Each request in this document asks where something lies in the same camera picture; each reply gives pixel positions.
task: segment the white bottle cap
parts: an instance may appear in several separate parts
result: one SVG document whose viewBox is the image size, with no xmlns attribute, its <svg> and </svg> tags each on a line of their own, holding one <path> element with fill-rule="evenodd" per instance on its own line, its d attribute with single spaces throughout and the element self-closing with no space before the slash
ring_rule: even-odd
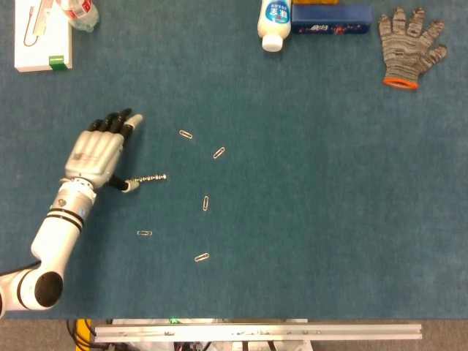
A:
<svg viewBox="0 0 468 351">
<path fill-rule="evenodd" d="M 283 38 L 278 34 L 266 34 L 262 40 L 263 50 L 275 53 L 283 47 Z"/>
</svg>

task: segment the white plastic bottle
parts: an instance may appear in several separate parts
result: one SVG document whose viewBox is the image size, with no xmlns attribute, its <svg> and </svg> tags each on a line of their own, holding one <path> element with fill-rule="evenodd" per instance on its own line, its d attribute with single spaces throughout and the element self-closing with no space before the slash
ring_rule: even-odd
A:
<svg viewBox="0 0 468 351">
<path fill-rule="evenodd" d="M 99 12 L 93 0 L 56 0 L 69 23 L 80 31 L 92 32 L 99 22 Z"/>
<path fill-rule="evenodd" d="M 257 30 L 264 50 L 280 51 L 291 31 L 291 0 L 263 0 Z"/>
</svg>

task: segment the robotic arm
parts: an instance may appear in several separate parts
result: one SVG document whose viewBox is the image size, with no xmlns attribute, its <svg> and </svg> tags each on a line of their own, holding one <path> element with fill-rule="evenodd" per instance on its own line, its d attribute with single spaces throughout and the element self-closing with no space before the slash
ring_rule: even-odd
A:
<svg viewBox="0 0 468 351">
<path fill-rule="evenodd" d="M 69 256 L 96 199 L 107 184 L 122 192 L 138 188 L 113 173 L 133 129 L 143 120 L 132 110 L 110 113 L 82 132 L 65 165 L 66 178 L 31 245 L 37 268 L 0 274 L 0 318 L 5 311 L 45 310 L 54 306 L 64 285 Z"/>
</svg>

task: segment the teal table surface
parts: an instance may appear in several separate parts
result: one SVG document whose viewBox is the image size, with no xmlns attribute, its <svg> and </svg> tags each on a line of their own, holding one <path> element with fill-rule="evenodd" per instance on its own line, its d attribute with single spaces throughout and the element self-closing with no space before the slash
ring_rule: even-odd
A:
<svg viewBox="0 0 468 351">
<path fill-rule="evenodd" d="M 9 316 L 468 318 L 466 0 L 374 1 L 368 34 L 276 54 L 257 0 L 96 5 L 73 69 L 21 74 L 0 0 L 0 271 L 34 260 L 94 119 L 142 113 L 116 173 L 168 179 L 101 189 L 58 305 Z M 445 21 L 448 57 L 416 92 L 382 84 L 377 19 L 397 5 Z"/>
</svg>

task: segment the gray knit glove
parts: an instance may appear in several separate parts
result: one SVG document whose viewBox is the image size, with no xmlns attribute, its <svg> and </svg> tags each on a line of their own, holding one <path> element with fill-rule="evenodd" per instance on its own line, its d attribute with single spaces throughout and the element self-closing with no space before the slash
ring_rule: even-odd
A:
<svg viewBox="0 0 468 351">
<path fill-rule="evenodd" d="M 384 84 L 394 88 L 415 90 L 418 76 L 427 72 L 447 55 L 447 47 L 439 45 L 429 50 L 444 30 L 444 23 L 436 20 L 423 30 L 424 10 L 419 7 L 412 12 L 408 28 L 407 16 L 401 7 L 395 9 L 393 23 L 387 15 L 379 20 L 383 59 L 387 66 Z"/>
</svg>

